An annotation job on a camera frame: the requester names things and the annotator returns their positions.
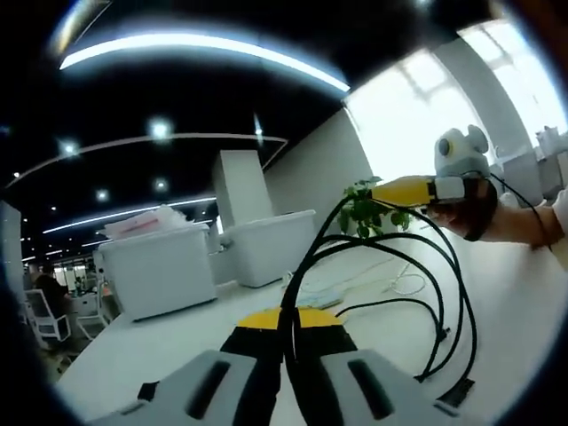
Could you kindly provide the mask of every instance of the white storage box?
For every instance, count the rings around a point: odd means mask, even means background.
[[[140,320],[217,296],[206,225],[111,241],[99,248],[124,313]]]
[[[306,210],[227,229],[221,239],[230,244],[237,281],[261,287],[295,271],[316,236],[315,214]]]

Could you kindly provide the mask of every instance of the black wire bundle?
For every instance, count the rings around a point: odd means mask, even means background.
[[[279,321],[278,328],[279,328],[279,331],[282,333],[282,338],[284,339],[284,342],[285,342],[284,356],[285,356],[288,374],[292,375],[295,372],[295,369],[294,369],[295,364],[294,363],[296,362],[296,355],[295,355],[294,343],[293,343],[293,330],[295,328],[300,327],[300,325],[298,324],[298,319],[295,318],[294,312],[295,312],[295,308],[296,308],[297,295],[299,293],[300,286],[301,286],[301,283],[302,283],[302,279],[304,278],[304,275],[307,273],[307,271],[312,266],[314,266],[316,263],[318,263],[319,260],[323,259],[324,257],[332,256],[333,254],[338,253],[340,251],[344,251],[346,249],[352,249],[352,248],[355,248],[355,247],[365,246],[365,247],[369,247],[371,249],[377,249],[377,250],[380,250],[380,251],[383,251],[383,252],[386,252],[386,253],[390,253],[393,256],[402,258],[402,259],[406,260],[408,263],[414,265],[419,270],[421,270],[428,277],[428,279],[430,280],[430,282],[432,283],[432,286],[434,287],[434,289],[436,291],[436,295],[438,297],[438,317],[436,317],[436,313],[434,312],[434,310],[425,302],[422,302],[422,301],[416,300],[416,299],[406,299],[406,298],[397,298],[397,299],[391,299],[391,300],[386,300],[386,301],[381,301],[381,302],[373,302],[373,303],[368,303],[368,304],[354,305],[354,306],[345,308],[342,311],[338,312],[336,314],[336,316],[340,316],[340,315],[344,314],[345,312],[353,310],[353,309],[358,309],[358,308],[363,308],[363,307],[368,307],[368,306],[377,306],[377,305],[381,305],[381,304],[402,303],[402,302],[420,304],[420,305],[424,306],[426,309],[428,309],[428,311],[430,312],[430,315],[432,316],[432,318],[434,320],[434,324],[435,324],[435,327],[436,327],[436,338],[435,338],[435,342],[434,342],[434,345],[433,345],[433,348],[432,348],[432,352],[430,354],[430,357],[429,357],[429,360],[428,360],[426,367],[423,369],[423,371],[420,375],[415,377],[420,383],[423,382],[426,378],[434,375],[436,372],[441,370],[449,362],[450,358],[454,355],[455,350],[456,350],[457,345],[458,345],[458,342],[460,340],[460,336],[462,334],[463,305],[466,306],[466,309],[467,309],[468,315],[469,315],[469,323],[471,325],[471,334],[472,334],[471,354],[469,356],[468,365],[464,369],[464,372],[460,376],[459,380],[456,382],[456,384],[449,391],[447,391],[444,395],[439,397],[440,399],[443,399],[448,394],[450,394],[455,389],[456,386],[461,384],[463,379],[465,379],[468,376],[469,372],[471,371],[471,368],[473,367],[473,363],[475,361],[475,356],[476,356],[476,352],[477,352],[476,321],[475,321],[475,318],[474,318],[474,315],[473,315],[473,310],[471,308],[469,296],[468,296],[466,288],[463,284],[462,270],[461,270],[457,255],[455,254],[454,248],[452,247],[452,244],[447,239],[447,237],[444,235],[444,233],[442,233],[442,231],[439,229],[439,227],[434,222],[432,222],[428,217],[421,215],[420,213],[417,213],[412,209],[396,207],[396,206],[391,205],[387,202],[382,202],[382,204],[385,204],[385,205],[392,207],[394,209],[398,209],[400,211],[406,212],[407,214],[414,216],[414,217],[417,217],[417,218],[425,221],[428,225],[430,225],[436,231],[436,233],[442,238],[444,243],[447,245],[447,247],[450,250],[450,254],[451,254],[452,257],[450,257],[443,249],[441,249],[434,242],[422,237],[421,235],[415,235],[415,234],[411,234],[411,233],[389,233],[389,234],[371,237],[371,238],[367,238],[367,239],[361,239],[361,238],[351,237],[351,236],[347,236],[347,235],[328,235],[328,236],[325,236],[325,232],[329,228],[329,225],[331,224],[331,222],[336,217],[337,213],[340,211],[342,206],[344,206],[351,199],[352,199],[351,197],[347,197],[347,198],[341,200],[337,204],[337,206],[335,206],[335,208],[332,210],[330,215],[327,217],[323,226],[319,230],[318,235],[316,236],[312,245],[308,249],[308,252],[306,253],[301,264],[299,265],[299,267],[298,267],[296,273],[294,274],[292,280],[289,282],[288,287],[286,288],[286,291],[284,293],[284,296],[282,297],[282,302],[280,304],[281,315],[280,315],[280,321]],[[427,245],[433,247],[448,262],[448,264],[452,268],[452,270],[455,274],[455,277],[458,281],[460,305],[459,305],[458,324],[457,324],[457,328],[456,328],[456,332],[455,332],[455,338],[454,338],[454,341],[453,341],[452,346],[450,348],[450,351],[446,354],[444,359],[435,367],[432,367],[432,365],[434,364],[436,356],[438,354],[439,345],[446,338],[446,331],[444,330],[444,300],[443,300],[443,297],[442,297],[442,293],[441,293],[441,290],[439,288],[438,282],[436,281],[435,277],[431,274],[431,272],[423,264],[421,264],[417,260],[413,259],[412,257],[406,255],[405,253],[402,253],[402,252],[400,252],[400,251],[398,251],[394,248],[389,248],[389,247],[384,246],[384,245],[379,243],[380,241],[387,241],[387,240],[393,240],[393,239],[416,240],[416,241],[421,241],[424,244],[427,244]],[[319,253],[316,253],[317,250],[323,244],[326,244],[330,241],[345,241],[345,243],[341,244],[339,246],[326,248],[326,249],[320,251]]]

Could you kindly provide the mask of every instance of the window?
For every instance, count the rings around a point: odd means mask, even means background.
[[[567,130],[564,110],[547,71],[517,29],[497,20],[463,30],[461,37],[489,66],[518,111],[532,145],[544,126]]]
[[[434,174],[434,143],[456,128],[482,127],[469,100],[438,60],[420,50],[345,101],[376,176]]]

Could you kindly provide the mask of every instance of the table surface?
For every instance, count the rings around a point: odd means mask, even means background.
[[[441,245],[431,230],[421,233]],[[502,414],[538,372],[556,340],[566,311],[567,277],[546,249],[512,243],[467,242],[448,234],[458,254],[478,329],[478,352],[469,378],[476,382],[461,409],[486,421]],[[445,300],[445,325],[455,330],[458,288],[445,260],[418,241],[392,241],[423,262],[436,276]],[[303,291],[347,288],[343,307],[397,297],[389,281],[406,263],[369,248],[355,248],[324,259],[305,277]],[[411,267],[407,272],[416,273]],[[416,278],[401,285],[417,286]],[[136,399],[141,383],[159,381],[206,349],[218,349],[237,321],[280,302],[279,283],[259,289],[227,285],[218,299],[155,319],[133,323],[125,315],[107,327],[71,365],[57,384],[62,398],[84,421],[122,408]],[[437,310],[431,286],[413,296]],[[345,315],[345,328],[360,349],[372,348],[409,375],[420,373],[430,355],[434,327],[415,304],[389,304]],[[454,335],[440,346],[437,361]],[[422,384],[432,399],[462,373],[470,350],[466,320],[460,344],[448,365]],[[282,367],[282,385],[272,424],[303,424]]]

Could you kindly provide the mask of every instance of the white cable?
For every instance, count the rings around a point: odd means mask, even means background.
[[[395,278],[389,285],[388,288],[386,288],[384,291],[388,291],[388,290],[392,290],[394,291],[397,295],[400,296],[412,296],[415,295],[416,293],[422,291],[425,287],[426,287],[426,279],[424,279],[423,276],[421,276],[418,273],[406,273],[406,270],[408,270],[408,268],[410,267],[410,264],[407,263],[405,265],[404,268],[402,268],[402,271],[400,271],[397,275],[397,278]],[[413,291],[408,291],[408,292],[404,292],[404,291],[400,291],[396,289],[396,286],[398,285],[398,283],[400,282],[401,278],[405,278],[405,277],[418,277],[420,279],[422,279],[422,285]]]

